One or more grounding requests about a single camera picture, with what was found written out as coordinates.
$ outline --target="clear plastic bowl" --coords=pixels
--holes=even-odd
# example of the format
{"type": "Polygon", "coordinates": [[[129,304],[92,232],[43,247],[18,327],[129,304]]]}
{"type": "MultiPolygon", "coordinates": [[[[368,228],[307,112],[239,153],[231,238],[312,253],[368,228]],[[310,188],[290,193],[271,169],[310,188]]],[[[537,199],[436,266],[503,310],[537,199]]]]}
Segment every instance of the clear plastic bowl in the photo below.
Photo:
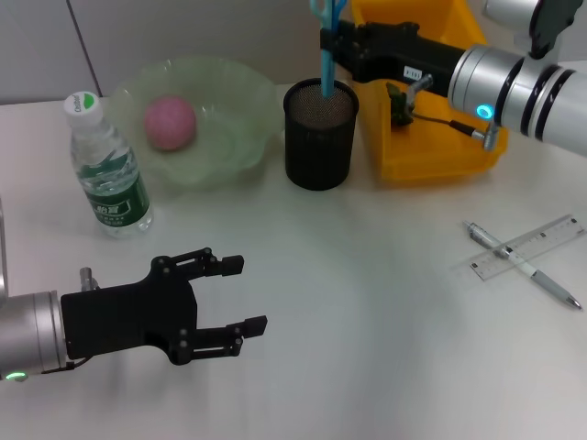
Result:
{"type": "Polygon", "coordinates": [[[269,79],[238,62],[200,56],[143,69],[118,86],[105,114],[130,142],[141,171],[190,187],[225,182],[259,163],[283,121],[269,79]],[[147,106],[166,95],[187,100],[196,117],[192,145],[174,152],[153,148],[143,125],[147,106]]]}

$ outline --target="transparent ruler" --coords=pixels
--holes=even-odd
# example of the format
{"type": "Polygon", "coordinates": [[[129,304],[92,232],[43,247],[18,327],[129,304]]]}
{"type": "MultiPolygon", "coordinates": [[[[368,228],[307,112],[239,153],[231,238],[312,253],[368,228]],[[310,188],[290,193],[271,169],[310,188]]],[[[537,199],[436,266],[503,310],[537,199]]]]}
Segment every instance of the transparent ruler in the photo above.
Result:
{"type": "Polygon", "coordinates": [[[585,228],[577,219],[570,214],[565,215],[470,258],[467,264],[485,281],[584,234],[585,228]],[[509,258],[511,254],[515,254],[515,258],[509,258]]]}

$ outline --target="bottle cap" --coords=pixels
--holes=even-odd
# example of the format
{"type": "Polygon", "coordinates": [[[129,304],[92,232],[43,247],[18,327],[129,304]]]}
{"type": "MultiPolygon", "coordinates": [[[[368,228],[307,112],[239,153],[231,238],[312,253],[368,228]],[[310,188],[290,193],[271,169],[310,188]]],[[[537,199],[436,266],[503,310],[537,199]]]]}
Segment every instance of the bottle cap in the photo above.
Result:
{"type": "Polygon", "coordinates": [[[72,128],[97,126],[104,117],[100,99],[92,92],[71,94],[63,103],[63,110],[72,128]]]}

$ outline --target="pen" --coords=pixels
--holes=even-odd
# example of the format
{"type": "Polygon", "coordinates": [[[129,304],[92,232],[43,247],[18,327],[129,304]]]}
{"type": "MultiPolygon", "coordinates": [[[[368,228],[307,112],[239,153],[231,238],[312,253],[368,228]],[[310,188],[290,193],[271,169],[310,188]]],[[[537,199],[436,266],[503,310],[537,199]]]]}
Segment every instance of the pen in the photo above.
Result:
{"type": "MultiPolygon", "coordinates": [[[[497,238],[492,236],[485,229],[474,223],[463,222],[469,233],[471,240],[479,243],[486,249],[497,248],[502,244],[497,238]]],[[[530,280],[535,282],[538,286],[542,287],[545,291],[550,293],[552,296],[574,307],[578,310],[583,310],[581,304],[565,289],[560,287],[553,279],[551,279],[542,270],[536,269],[527,261],[524,261],[522,257],[517,255],[515,252],[506,250],[505,248],[496,251],[496,255],[501,259],[508,259],[514,266],[516,266],[522,273],[524,273],[530,280]]]]}

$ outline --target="yellow bin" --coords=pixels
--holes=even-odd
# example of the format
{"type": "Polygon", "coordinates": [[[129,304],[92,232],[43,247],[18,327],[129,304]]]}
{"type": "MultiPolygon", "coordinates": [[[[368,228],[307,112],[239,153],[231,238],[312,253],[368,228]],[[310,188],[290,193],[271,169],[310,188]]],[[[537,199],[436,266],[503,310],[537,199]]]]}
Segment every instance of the yellow bin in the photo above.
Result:
{"type": "MultiPolygon", "coordinates": [[[[352,13],[357,25],[411,21],[420,25],[421,37],[465,50],[475,43],[486,44],[466,0],[354,0],[352,13]]],[[[417,183],[467,176],[489,170],[505,153],[504,129],[495,150],[485,152],[481,141],[441,124],[416,120],[409,126],[391,127],[385,83],[353,85],[360,100],[361,133],[384,180],[417,183]]],[[[447,98],[428,92],[418,94],[415,108],[423,116],[454,119],[482,131],[487,128],[486,122],[451,109],[447,98]]]]}

